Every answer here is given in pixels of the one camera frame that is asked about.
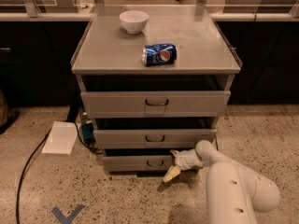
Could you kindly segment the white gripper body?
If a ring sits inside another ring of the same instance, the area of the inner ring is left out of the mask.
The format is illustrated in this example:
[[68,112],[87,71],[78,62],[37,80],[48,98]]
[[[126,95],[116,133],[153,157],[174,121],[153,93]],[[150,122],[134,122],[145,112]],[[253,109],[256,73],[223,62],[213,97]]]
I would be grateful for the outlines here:
[[197,155],[195,149],[180,151],[175,157],[175,164],[182,171],[203,167],[201,158]]

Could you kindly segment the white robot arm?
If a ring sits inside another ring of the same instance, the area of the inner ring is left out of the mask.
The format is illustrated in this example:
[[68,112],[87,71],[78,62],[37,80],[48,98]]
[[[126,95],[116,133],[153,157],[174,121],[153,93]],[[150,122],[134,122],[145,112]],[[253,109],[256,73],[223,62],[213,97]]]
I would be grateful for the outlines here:
[[277,184],[219,152],[202,140],[190,150],[172,150],[175,162],[164,181],[181,172],[206,167],[206,211],[208,224],[258,224],[255,214],[276,209],[280,201]]

